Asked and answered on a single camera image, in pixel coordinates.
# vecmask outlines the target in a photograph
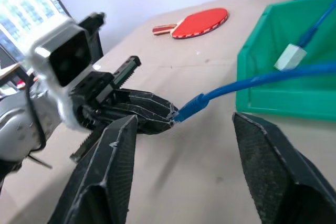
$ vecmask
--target red paddle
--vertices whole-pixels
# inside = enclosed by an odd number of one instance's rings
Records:
[[[192,38],[214,30],[228,18],[228,12],[224,8],[204,10],[187,16],[177,24],[155,26],[154,35],[170,33],[174,39]]]

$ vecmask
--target blue object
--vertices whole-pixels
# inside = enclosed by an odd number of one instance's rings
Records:
[[[299,42],[297,43],[297,46],[304,48],[306,45],[311,41],[311,39],[314,37],[314,34],[317,32],[319,26],[321,23],[325,20],[325,18],[335,9],[336,7],[336,0],[334,0],[328,10],[320,17],[320,19],[313,25],[306,33],[304,33]]]
[[[173,118],[175,122],[183,122],[192,115],[196,114],[200,110],[204,109],[210,100],[220,97],[231,92],[235,92],[242,89],[248,89],[256,86],[260,86],[267,83],[284,81],[287,79],[293,79],[303,76],[314,76],[325,73],[336,73],[336,62],[320,65],[308,65],[304,67],[298,67],[293,70],[287,70],[282,72],[272,72],[255,76],[246,80],[240,80],[228,85],[215,89],[208,94],[200,94],[193,100],[184,105]]]

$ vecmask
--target beige tablecloth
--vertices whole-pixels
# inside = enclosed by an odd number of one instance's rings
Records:
[[[142,66],[125,87],[154,92],[181,107],[201,92],[235,81],[240,48],[264,8],[279,1],[285,0],[218,0],[154,17],[104,56],[101,70],[114,71],[128,56],[138,55]],[[151,34],[155,25],[212,7],[227,8],[230,17],[209,34],[186,40]],[[129,224],[260,223],[240,163],[234,111],[235,94],[229,94],[167,132],[139,135]],[[263,117],[278,124],[336,187],[333,123]],[[84,137],[61,125],[39,154],[53,170],[25,161],[5,180],[1,223],[48,220],[74,168],[68,157]]]

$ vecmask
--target robotic arm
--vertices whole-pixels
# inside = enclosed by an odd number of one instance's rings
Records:
[[[0,182],[31,152],[42,150],[61,122],[74,130],[92,131],[72,157],[76,161],[106,126],[128,115],[137,115],[138,133],[158,134],[173,126],[170,118],[177,108],[172,103],[153,93],[121,89],[141,65],[137,56],[115,73],[92,67],[91,40],[103,18],[104,14],[92,14],[76,24],[70,17],[54,16],[30,36],[25,56],[38,82],[30,88],[30,76],[26,93],[0,101]]]

